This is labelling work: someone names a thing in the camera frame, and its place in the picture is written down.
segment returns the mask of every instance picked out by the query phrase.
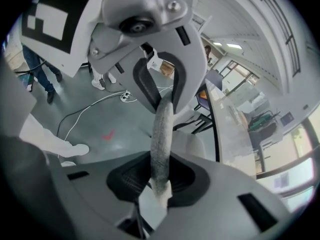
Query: person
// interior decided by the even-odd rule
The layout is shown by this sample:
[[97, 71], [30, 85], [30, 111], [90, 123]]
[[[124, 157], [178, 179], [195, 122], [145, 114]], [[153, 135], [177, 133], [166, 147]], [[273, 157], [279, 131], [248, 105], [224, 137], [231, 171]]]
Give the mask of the person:
[[[29, 69], [33, 69], [41, 64], [40, 56], [24, 44], [22, 44], [22, 53]], [[52, 73], [55, 74], [57, 82], [60, 83], [63, 79], [60, 70], [48, 63], [47, 61], [45, 61], [44, 64], [51, 70]], [[38, 79], [40, 85], [42, 85], [44, 90], [47, 92], [46, 101], [48, 102], [48, 104], [51, 104], [54, 100], [56, 90], [52, 83], [50, 83], [47, 79], [47, 76], [41, 66], [34, 71], [34, 76]]]
[[[93, 67], [92, 67], [92, 73], [93, 73], [93, 79], [91, 81], [91, 84], [95, 88], [103, 91], [105, 88], [100, 83], [100, 79], [103, 78], [103, 75], [98, 73]], [[108, 72], [108, 78], [112, 84], [115, 84], [117, 82], [116, 78], [110, 72]]]
[[21, 132], [20, 139], [31, 143], [42, 151], [51, 152], [64, 158], [83, 156], [89, 152], [89, 147], [84, 144], [72, 145], [70, 142], [62, 140], [49, 131], [35, 119], [32, 114], [26, 118]]
[[209, 55], [211, 53], [211, 46], [210, 45], [206, 45], [204, 47], [204, 50], [205, 50], [205, 55], [206, 55], [206, 61], [207, 61], [207, 63], [209, 63], [209, 61], [210, 61]]

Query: screw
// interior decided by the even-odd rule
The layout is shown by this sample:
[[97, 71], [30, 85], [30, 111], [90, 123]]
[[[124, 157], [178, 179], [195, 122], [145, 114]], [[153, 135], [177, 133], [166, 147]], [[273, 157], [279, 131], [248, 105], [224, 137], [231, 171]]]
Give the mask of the screw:
[[99, 54], [98, 49], [97, 49], [97, 48], [94, 48], [94, 49], [92, 50], [91, 54], [92, 54], [93, 56], [97, 56], [97, 55]]
[[177, 12], [181, 9], [181, 5], [177, 1], [172, 1], [172, 2], [168, 3], [168, 9], [170, 11]]
[[142, 22], [137, 22], [136, 24], [134, 24], [130, 30], [132, 33], [142, 33], [144, 31], [146, 31], [146, 26], [145, 24], [143, 24]]

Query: gray floor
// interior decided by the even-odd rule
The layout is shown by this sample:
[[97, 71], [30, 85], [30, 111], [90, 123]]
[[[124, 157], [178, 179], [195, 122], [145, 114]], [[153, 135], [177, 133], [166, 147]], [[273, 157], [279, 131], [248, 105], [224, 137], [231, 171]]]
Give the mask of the gray floor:
[[[81, 68], [71, 78], [63, 75], [63, 81], [57, 83], [55, 75], [43, 66], [49, 81], [54, 85], [57, 92], [52, 104], [47, 104], [47, 93], [39, 83], [34, 83], [31, 92], [37, 103], [32, 110], [34, 117], [43, 127], [57, 133], [59, 122], [64, 116], [92, 104], [93, 102], [112, 94], [106, 90], [101, 91], [91, 85], [92, 75], [86, 67]], [[151, 69], [153, 79], [158, 87], [168, 87], [173, 80], [163, 76], [161, 73]], [[110, 91], [122, 90], [123, 87], [111, 84], [105, 80]], [[59, 137], [64, 139], [69, 129], [76, 122], [79, 114], [68, 117], [61, 125]], [[126, 156], [140, 151], [150, 150], [150, 134], [152, 133], [155, 115], [149, 112], [139, 101], [124, 103], [120, 97], [112, 97], [85, 111], [74, 129], [69, 134], [67, 141], [71, 144], [86, 144], [90, 152], [83, 156], [71, 158], [60, 158], [61, 161], [73, 161], [76, 164], [93, 163], [121, 156]], [[196, 126], [190, 125], [181, 129], [191, 132]], [[105, 136], [113, 135], [110, 140]], [[214, 136], [212, 130], [199, 133], [203, 140], [208, 159], [214, 160]]]

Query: railing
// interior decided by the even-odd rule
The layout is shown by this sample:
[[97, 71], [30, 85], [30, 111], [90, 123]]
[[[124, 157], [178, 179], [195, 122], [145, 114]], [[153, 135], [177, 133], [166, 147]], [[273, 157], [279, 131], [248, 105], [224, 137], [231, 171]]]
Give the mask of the railing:
[[284, 34], [285, 45], [288, 47], [289, 53], [291, 55], [291, 61], [293, 66], [293, 77], [300, 72], [300, 60], [297, 49], [296, 40], [294, 34], [291, 30], [291, 27], [288, 23], [288, 20], [281, 10], [280, 6], [276, 2], [276, 0], [260, 0], [265, 2], [265, 4], [270, 8], [272, 13], [274, 14], [276, 20], [278, 21], [282, 32]]

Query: white ceiling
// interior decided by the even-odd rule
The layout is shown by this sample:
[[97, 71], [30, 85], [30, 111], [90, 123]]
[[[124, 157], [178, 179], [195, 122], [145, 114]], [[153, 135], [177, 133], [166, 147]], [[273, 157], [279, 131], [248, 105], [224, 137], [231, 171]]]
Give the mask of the white ceiling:
[[[203, 30], [203, 34], [215, 42], [222, 43], [222, 48], [231, 56], [240, 57], [242, 64], [252, 69], [259, 77], [268, 78], [279, 87], [279, 70], [275, 66], [273, 55], [268, 53], [266, 44], [259, 36], [259, 29], [251, 15], [239, 10], [235, 0], [184, 0], [192, 7], [193, 12], [211, 21]], [[226, 44], [237, 44], [242, 49], [231, 48]]]

